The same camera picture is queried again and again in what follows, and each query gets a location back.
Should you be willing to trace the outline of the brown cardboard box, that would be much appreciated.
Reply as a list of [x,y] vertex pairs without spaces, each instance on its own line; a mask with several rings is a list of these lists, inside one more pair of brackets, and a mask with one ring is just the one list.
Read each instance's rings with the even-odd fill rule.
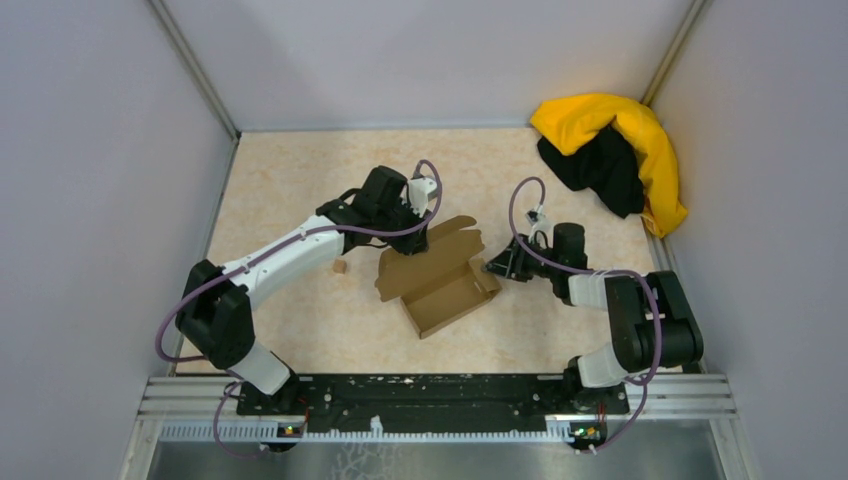
[[459,215],[427,230],[428,250],[381,254],[374,283],[382,302],[397,300],[419,339],[426,339],[489,303],[501,290],[484,270],[477,220]]

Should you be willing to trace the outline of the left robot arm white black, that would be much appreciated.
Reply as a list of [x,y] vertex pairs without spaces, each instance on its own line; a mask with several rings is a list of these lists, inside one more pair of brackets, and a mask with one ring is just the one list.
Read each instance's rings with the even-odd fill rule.
[[256,389],[273,412],[288,413],[300,399],[299,379],[258,340],[254,311],[301,275],[373,240],[406,256],[425,252],[441,199],[442,181],[431,162],[419,161],[411,176],[379,165],[360,187],[319,206],[280,239],[223,265],[195,264],[163,324],[174,325],[198,350],[197,360]]

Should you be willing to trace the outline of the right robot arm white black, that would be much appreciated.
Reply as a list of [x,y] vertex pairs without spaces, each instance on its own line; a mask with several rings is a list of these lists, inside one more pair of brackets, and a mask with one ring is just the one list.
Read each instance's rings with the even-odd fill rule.
[[703,338],[673,272],[631,276],[587,266],[585,229],[575,223],[559,223],[552,234],[519,234],[483,266],[512,281],[546,279],[563,304],[606,313],[609,342],[572,358],[564,370],[563,398],[569,408],[588,412],[626,380],[653,367],[675,368],[701,358]]

